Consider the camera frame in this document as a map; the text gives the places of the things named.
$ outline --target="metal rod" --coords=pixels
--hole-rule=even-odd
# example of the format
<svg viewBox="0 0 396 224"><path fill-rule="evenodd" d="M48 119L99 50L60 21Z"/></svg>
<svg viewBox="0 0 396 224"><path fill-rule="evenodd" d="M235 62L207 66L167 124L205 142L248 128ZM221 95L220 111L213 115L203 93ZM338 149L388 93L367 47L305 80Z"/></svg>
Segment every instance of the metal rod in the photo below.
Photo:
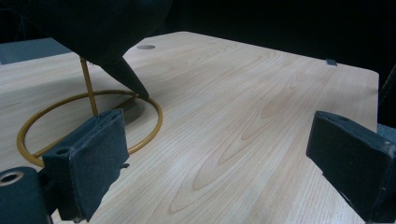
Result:
<svg viewBox="0 0 396 224"><path fill-rule="evenodd" d="M90 73L88 72L87 61L82 57L79 57L79 60L81 61L82 73L84 74L85 85L87 86L88 97L90 98L92 113L94 116L96 116L98 115L98 109L96 107L95 96L92 90L92 84L90 79Z"/></svg>

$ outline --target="wooden table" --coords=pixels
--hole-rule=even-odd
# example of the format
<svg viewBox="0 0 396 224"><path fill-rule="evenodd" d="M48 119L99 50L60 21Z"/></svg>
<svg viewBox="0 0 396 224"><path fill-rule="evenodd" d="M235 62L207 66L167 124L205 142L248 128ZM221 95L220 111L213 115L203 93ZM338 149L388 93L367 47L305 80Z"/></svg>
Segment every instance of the wooden table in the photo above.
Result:
<svg viewBox="0 0 396 224"><path fill-rule="evenodd" d="M185 32L140 45L155 49L125 58L162 106L163 127L127 161L92 223L363 223L305 149L316 110L375 130L378 74ZM95 90L125 89L89 68ZM30 165L15 146L29 117L84 91L74 53L0 66L0 170ZM121 100L98 97L99 108ZM88 100L62 106L34 125L27 146L38 150L90 116ZM125 117L130 146L157 120L143 101Z"/></svg>

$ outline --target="dark background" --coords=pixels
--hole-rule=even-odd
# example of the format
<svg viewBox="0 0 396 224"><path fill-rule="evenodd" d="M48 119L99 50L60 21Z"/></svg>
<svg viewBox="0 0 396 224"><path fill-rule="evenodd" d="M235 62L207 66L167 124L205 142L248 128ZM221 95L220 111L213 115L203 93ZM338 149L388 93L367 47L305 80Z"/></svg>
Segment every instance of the dark background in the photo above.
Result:
<svg viewBox="0 0 396 224"><path fill-rule="evenodd" d="M0 6L0 43L46 37ZM189 31L367 68L396 64L396 0L174 0L155 35ZM396 90L378 122L396 127Z"/></svg>

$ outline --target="light wood surface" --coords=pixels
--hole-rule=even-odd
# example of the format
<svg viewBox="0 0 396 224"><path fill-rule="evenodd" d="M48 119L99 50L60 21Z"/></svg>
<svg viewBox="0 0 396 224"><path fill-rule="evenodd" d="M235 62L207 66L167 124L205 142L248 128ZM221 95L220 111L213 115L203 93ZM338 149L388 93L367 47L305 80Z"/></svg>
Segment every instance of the light wood surface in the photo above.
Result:
<svg viewBox="0 0 396 224"><path fill-rule="evenodd" d="M139 45L155 49L133 47L125 58L162 106L163 127L130 157L91 223L363 223L305 149L316 110L375 131L375 72L185 32ZM125 89L89 69L95 91ZM86 91L83 81L74 53L0 66L0 170L33 166L17 152L19 128ZM100 97L99 110L121 98ZM56 109L34 125L27 146L40 149L90 113L88 99ZM132 145L157 114L138 101L125 117Z"/></svg>

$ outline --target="yellow wire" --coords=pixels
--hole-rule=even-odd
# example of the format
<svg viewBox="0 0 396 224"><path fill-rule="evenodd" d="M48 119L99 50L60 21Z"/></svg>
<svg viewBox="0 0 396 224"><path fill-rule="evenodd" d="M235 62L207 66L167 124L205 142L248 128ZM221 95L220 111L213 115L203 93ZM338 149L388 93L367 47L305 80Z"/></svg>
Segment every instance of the yellow wire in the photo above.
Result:
<svg viewBox="0 0 396 224"><path fill-rule="evenodd" d="M131 95L133 98L134 97L138 97L138 95L132 91L119 91L119 90L112 90L112 91L94 91L93 92L94 95L106 95L106 94L128 94ZM45 114L49 113L51 110L61 106L61 105L65 105L67 103L88 97L88 93L82 93L79 95L75 95L72 97L69 97L67 99L64 99L58 103L55 103L54 105L51 105L39 112L37 112L36 114L34 114L32 117L30 117L21 127L20 131L18 132L18 137L17 137L17 148L18 151L21 153L21 155L28 160L30 163L37 165L37 166L41 166L44 167L44 162L42 160L39 159L39 157L41 157L45 152L47 152L48 150L50 150L52 147L54 147L58 142L60 142L62 140L58 139L57 141L49 144L46 147L43 147L42 149L38 150L36 153L31 154L25 145L25 137L27 132L29 131L30 127L32 127L32 125L41 117L43 117ZM154 127L154 129L151 131L151 133L144 138L142 141L140 141L139 143L137 143L136 145L134 145L133 147L130 147L128 149L128 153L131 155L133 153L135 153L137 150L139 150L140 148L144 147L147 143L149 143L154 137L155 135L157 135L157 133L160 131L161 126L163 125L163 110L161 109L160 105L155 102L155 100L153 100L152 98L148 98L147 100L143 99L144 101L150 103L151 105L154 106L154 108L157 110L158 113L158 120L157 120L157 124Z"/></svg>

